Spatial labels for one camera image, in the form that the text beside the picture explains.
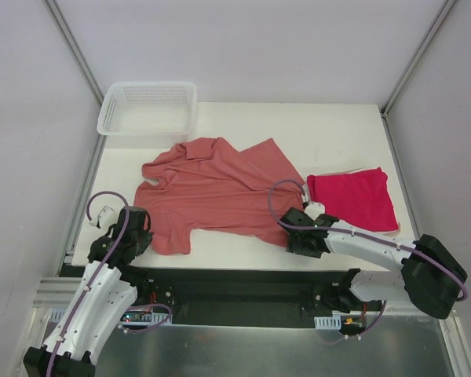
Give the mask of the salmon pink polo shirt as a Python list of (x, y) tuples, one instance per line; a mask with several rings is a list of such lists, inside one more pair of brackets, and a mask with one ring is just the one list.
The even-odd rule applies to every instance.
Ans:
[(272, 139), (242, 151), (224, 138), (178, 143), (141, 168), (134, 204), (152, 217), (152, 249), (189, 254), (194, 229), (253, 236), (279, 247), (274, 217), (302, 205), (305, 182)]

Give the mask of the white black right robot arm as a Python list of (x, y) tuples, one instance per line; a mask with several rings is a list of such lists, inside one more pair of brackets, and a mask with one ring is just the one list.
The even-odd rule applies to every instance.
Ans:
[(338, 254), (379, 266), (370, 272), (351, 268), (325, 289), (320, 300), (347, 313), (363, 303), (406, 302), (436, 319), (449, 316), (469, 296), (467, 274), (434, 236), (402, 240), (360, 229), (334, 216), (311, 218), (291, 208), (278, 223), (288, 234), (287, 251), (311, 258)]

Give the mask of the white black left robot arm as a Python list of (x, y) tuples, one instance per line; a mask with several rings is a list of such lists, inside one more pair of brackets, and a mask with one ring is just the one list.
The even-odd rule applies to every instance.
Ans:
[(29, 376), (94, 376), (104, 344), (131, 306), (149, 306), (148, 274), (130, 263), (143, 254), (153, 232), (113, 225), (93, 241), (82, 281), (58, 325), (39, 348), (29, 347)]

